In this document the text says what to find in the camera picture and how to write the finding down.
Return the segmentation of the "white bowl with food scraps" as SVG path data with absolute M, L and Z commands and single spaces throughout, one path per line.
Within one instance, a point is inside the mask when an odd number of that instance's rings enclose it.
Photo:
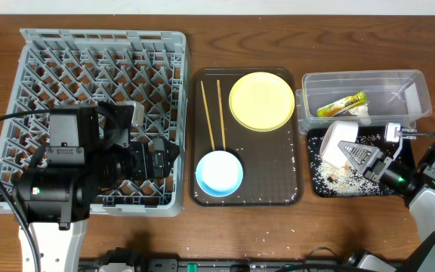
M 333 168 L 345 166 L 347 157 L 338 147 L 341 141 L 354 142 L 358 135 L 359 125 L 356 122 L 335 121 L 327 129 L 319 150 L 320 158 Z

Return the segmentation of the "green snack wrapper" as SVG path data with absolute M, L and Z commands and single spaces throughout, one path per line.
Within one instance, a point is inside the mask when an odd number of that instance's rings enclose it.
M 333 117 L 354 107 L 365 105 L 368 98 L 364 91 L 358 92 L 354 95 L 343 97 L 331 104 L 320 107 L 316 114 L 318 117 Z

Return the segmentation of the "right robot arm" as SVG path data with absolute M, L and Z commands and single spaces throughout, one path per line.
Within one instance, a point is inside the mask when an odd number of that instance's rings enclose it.
M 350 256 L 347 265 L 370 271 L 435 272 L 435 144 L 416 168 L 406 168 L 377 147 L 342 141 L 342 153 L 362 176 L 401 194 L 415 220 L 420 246 L 401 264 L 384 261 L 370 252 Z

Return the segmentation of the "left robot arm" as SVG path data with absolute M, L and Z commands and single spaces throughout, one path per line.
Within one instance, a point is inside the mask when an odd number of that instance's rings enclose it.
M 29 224 L 43 271 L 76 271 L 91 203 L 120 181 L 164 179 L 180 154 L 157 137 L 132 141 L 143 121 L 138 102 L 52 109 L 50 143 L 32 155 L 13 198 Z

